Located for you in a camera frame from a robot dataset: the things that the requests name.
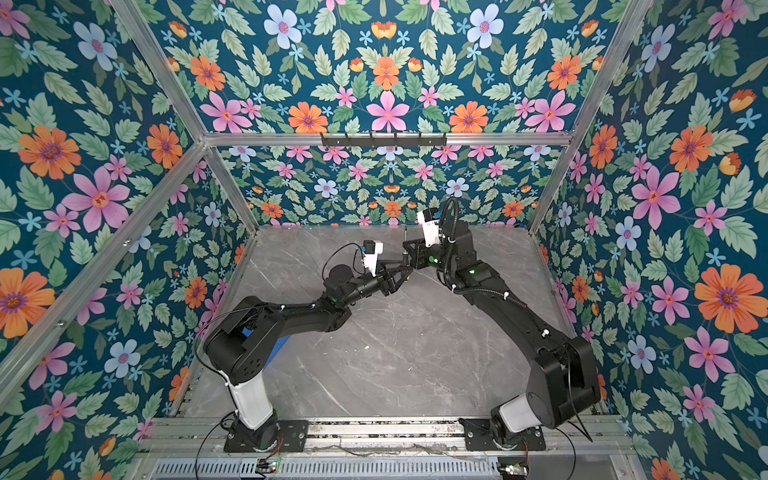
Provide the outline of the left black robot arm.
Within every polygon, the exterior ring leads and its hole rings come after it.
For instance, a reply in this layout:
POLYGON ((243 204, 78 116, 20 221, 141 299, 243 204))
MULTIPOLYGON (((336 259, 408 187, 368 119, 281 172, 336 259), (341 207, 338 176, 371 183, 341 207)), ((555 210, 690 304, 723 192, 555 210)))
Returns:
POLYGON ((227 386, 235 408, 235 439, 265 451, 278 442, 278 417, 262 377, 278 341, 310 332, 334 332, 352 315, 352 306, 375 294, 396 293, 413 269, 386 262, 374 272, 357 274, 348 265, 334 266, 325 290, 308 303, 269 303, 244 298, 205 339, 203 352, 227 386))

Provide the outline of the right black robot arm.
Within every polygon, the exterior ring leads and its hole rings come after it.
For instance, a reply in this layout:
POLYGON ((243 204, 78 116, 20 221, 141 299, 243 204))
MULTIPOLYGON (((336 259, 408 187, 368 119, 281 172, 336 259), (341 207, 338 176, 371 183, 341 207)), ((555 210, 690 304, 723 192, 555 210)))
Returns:
POLYGON ((409 265, 434 268, 438 281, 490 317, 529 363, 526 390, 491 411, 489 433, 498 446, 511 447, 530 429, 556 429, 600 402, 588 342, 551 326, 478 258, 457 199, 418 212, 417 222, 423 237, 403 243, 409 265))

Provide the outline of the blue plastic bin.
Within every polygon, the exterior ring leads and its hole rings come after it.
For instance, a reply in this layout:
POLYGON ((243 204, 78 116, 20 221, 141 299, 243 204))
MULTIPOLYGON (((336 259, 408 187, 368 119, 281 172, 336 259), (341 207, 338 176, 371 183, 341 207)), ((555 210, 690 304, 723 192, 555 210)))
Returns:
POLYGON ((245 335, 242 344, 245 353, 243 365, 255 369, 265 367, 288 338, 276 326, 253 330, 243 329, 243 334, 245 335))

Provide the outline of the black wall hook rail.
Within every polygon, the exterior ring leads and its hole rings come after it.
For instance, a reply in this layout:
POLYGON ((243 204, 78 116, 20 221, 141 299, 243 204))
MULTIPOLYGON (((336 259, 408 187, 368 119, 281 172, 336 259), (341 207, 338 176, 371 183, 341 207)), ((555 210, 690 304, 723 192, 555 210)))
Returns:
POLYGON ((442 147, 448 144, 446 134, 392 133, 392 134, 321 134, 324 147, 442 147))

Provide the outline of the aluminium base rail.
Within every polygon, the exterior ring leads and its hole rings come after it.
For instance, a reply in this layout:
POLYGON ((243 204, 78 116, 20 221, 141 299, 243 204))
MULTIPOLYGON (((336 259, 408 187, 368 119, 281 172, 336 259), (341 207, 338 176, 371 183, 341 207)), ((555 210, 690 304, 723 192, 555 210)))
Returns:
MULTIPOLYGON (((447 451, 505 453, 507 451, 468 451, 460 417, 318 417, 309 422, 308 437, 302 452, 387 452, 447 451)), ((585 454, 633 454, 635 448, 616 416, 586 415, 583 423, 565 423, 557 429, 540 427, 546 449, 538 452, 568 453, 575 447, 585 454), (584 434, 578 429, 586 430, 584 434)), ((139 451, 192 452, 198 447, 224 451, 228 427, 218 427, 214 418, 171 418, 157 420, 140 441, 139 451)))

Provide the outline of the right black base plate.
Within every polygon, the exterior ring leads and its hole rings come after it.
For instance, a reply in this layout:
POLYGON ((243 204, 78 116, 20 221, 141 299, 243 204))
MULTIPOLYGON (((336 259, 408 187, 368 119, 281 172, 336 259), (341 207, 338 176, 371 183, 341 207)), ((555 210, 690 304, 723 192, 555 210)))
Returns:
POLYGON ((518 433, 503 430, 500 425, 501 437, 496 438, 497 428, 488 418, 462 418, 458 420, 464 429, 465 447, 468 451, 544 451, 546 443, 540 427, 529 428, 518 433))

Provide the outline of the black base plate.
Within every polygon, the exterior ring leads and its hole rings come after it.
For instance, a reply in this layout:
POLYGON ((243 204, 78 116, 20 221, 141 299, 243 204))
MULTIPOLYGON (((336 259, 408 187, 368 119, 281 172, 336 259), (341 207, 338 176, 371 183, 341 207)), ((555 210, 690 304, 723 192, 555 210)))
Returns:
POLYGON ((268 420, 252 430, 237 420, 228 429, 226 453, 297 453, 304 450, 309 422, 305 420, 268 420))
POLYGON ((501 437, 496 438, 497 428, 488 418, 462 418, 458 420, 464 429, 465 447, 468 451, 544 451, 546 443, 540 427, 529 428, 518 433, 503 430, 500 425, 501 437))

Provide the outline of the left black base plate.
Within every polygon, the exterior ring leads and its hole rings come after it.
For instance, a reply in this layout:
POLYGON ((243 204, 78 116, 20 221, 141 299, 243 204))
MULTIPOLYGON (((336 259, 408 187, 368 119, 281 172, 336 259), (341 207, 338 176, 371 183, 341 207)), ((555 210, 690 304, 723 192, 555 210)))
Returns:
POLYGON ((268 420, 252 430, 237 420, 228 429, 226 453, 297 453, 304 450, 309 422, 305 420, 268 420))

